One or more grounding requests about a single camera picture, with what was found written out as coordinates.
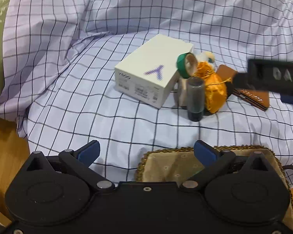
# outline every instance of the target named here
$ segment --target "barcode label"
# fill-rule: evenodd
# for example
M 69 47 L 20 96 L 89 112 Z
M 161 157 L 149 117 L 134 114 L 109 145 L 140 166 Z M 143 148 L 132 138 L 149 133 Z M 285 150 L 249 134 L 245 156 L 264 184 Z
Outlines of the barcode label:
M 158 99 L 158 88 L 154 87 L 154 88 L 152 89 L 152 92 L 154 92 L 152 102 L 153 102 L 153 103 L 156 103 L 156 102 L 157 102 L 157 99 Z
M 148 91 L 143 86 L 136 85 L 136 87 L 135 87 L 135 94 L 137 94 L 140 97 L 149 99 L 149 97 L 148 97 Z

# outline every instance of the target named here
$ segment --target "checkered fabric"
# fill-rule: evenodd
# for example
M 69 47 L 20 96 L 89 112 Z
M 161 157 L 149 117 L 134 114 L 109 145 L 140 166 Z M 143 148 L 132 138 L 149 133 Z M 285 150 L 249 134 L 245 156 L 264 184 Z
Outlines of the checkered fabric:
M 293 164 L 293 105 L 278 94 L 270 93 L 266 112 L 230 96 L 216 114 L 191 122 L 174 92 L 160 109 L 117 92 L 114 66 L 158 33 L 213 52 L 216 67 L 246 71 L 254 56 L 293 61 L 293 0 L 11 0 L 0 117 L 18 120 L 31 152 L 55 155 L 98 140 L 91 168 L 115 183 L 132 180 L 147 151 L 197 139 L 263 145 Z

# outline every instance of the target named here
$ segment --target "wooden surface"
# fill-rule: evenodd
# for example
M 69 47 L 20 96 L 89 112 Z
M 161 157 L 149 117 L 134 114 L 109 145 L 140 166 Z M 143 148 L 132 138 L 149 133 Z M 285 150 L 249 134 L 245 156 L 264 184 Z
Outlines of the wooden surface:
M 4 194 L 28 156 L 28 143 L 18 137 L 16 124 L 0 119 L 0 212 L 7 217 Z

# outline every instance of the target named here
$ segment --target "purple logo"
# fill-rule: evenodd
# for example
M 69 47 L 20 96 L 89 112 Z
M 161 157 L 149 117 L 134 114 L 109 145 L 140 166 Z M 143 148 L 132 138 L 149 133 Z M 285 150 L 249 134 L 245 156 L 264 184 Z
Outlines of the purple logo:
M 145 75 L 151 75 L 156 73 L 156 78 L 161 81 L 163 79 L 162 75 L 162 69 L 164 68 L 164 65 L 159 65 L 156 69 L 149 70 L 147 72 L 144 72 Z

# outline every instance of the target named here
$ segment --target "woven basket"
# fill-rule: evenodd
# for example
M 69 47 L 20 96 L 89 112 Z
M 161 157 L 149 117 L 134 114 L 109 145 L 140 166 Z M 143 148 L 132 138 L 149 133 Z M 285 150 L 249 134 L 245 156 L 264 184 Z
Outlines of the woven basket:
M 271 166 L 276 170 L 284 185 L 288 188 L 291 201 L 284 216 L 283 223 L 293 230 L 293 198 L 289 184 L 285 178 L 281 163 L 274 153 L 262 146 L 222 146 L 215 147 L 217 150 L 229 149 L 237 156 L 249 156 L 253 151 L 263 152 Z M 136 181 L 139 182 L 169 182 L 175 181 L 180 185 L 204 166 L 195 158 L 193 148 L 163 149 L 147 152 L 141 159 L 136 171 Z

